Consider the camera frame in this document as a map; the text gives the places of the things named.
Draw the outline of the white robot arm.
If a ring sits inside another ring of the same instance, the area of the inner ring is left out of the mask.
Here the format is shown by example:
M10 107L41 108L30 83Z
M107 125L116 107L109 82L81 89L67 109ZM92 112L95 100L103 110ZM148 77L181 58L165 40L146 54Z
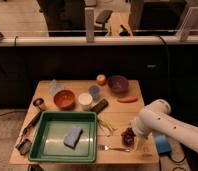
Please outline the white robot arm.
M158 131L198 153L198 127L170 116L171 106L158 99L144 106L131 120L135 135L146 139L152 131Z

